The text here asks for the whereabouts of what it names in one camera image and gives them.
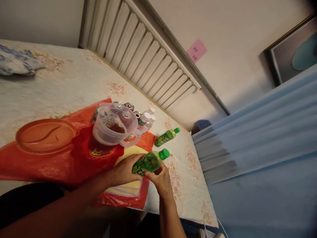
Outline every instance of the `white cable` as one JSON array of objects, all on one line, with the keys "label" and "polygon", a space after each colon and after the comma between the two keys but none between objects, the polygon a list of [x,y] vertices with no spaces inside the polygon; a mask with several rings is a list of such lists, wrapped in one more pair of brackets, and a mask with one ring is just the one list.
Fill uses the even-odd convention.
[{"label": "white cable", "polygon": [[219,221],[219,223],[220,223],[220,225],[221,225],[221,227],[222,227],[222,229],[224,230],[224,232],[225,232],[225,234],[226,234],[226,236],[227,236],[227,238],[229,238],[229,236],[227,235],[227,233],[226,233],[226,231],[225,231],[225,229],[224,229],[224,227],[222,226],[222,224],[221,224],[221,222]]},{"label": "white cable", "polygon": [[[206,216],[206,213],[205,213],[205,215],[204,215],[204,226],[205,226],[205,233],[206,233],[206,236],[207,236],[207,238],[209,238],[208,233],[207,233],[207,228],[206,228],[206,225],[205,225],[205,216]],[[227,238],[229,238],[229,236],[227,235],[227,233],[226,233],[226,231],[225,231],[225,229],[224,229],[224,227],[222,226],[222,224],[221,224],[221,222],[220,222],[220,221],[219,221],[219,223],[220,223],[220,225],[221,225],[222,229],[224,230],[224,232],[225,232],[225,234],[226,234]]]}]

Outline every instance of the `painting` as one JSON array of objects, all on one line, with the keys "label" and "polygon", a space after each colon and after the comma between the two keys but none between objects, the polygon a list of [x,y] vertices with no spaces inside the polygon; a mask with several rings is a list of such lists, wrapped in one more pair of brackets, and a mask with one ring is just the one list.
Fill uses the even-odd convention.
[{"label": "painting", "polygon": [[276,87],[315,65],[317,14],[309,16],[264,52]]}]

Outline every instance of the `green bottle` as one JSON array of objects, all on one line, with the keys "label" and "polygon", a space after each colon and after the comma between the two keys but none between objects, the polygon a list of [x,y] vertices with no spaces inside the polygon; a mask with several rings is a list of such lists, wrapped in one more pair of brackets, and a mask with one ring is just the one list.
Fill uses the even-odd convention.
[{"label": "green bottle", "polygon": [[154,145],[156,147],[160,147],[161,145],[165,144],[166,142],[170,141],[171,139],[174,139],[176,134],[179,132],[180,132],[180,130],[178,127],[174,130],[168,130],[167,132],[165,132],[163,135],[159,136],[156,139]]},{"label": "green bottle", "polygon": [[145,171],[154,172],[158,170],[162,161],[169,157],[169,151],[163,149],[160,152],[152,151],[140,158],[132,167],[133,174],[144,176]]}]

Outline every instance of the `white radiator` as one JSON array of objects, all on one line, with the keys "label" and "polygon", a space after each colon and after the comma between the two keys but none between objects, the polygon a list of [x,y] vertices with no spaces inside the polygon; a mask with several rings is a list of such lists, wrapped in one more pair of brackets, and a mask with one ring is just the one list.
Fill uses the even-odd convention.
[{"label": "white radiator", "polygon": [[169,111],[201,86],[132,0],[87,0],[80,44]]}]

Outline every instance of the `blue curtain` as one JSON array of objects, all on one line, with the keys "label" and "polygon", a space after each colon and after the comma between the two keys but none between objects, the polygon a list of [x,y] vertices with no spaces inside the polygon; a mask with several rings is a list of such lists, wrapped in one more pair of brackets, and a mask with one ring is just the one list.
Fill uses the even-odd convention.
[{"label": "blue curtain", "polygon": [[193,141],[229,237],[317,237],[317,65]]},{"label": "blue curtain", "polygon": [[317,151],[316,66],[193,135],[207,184]]}]

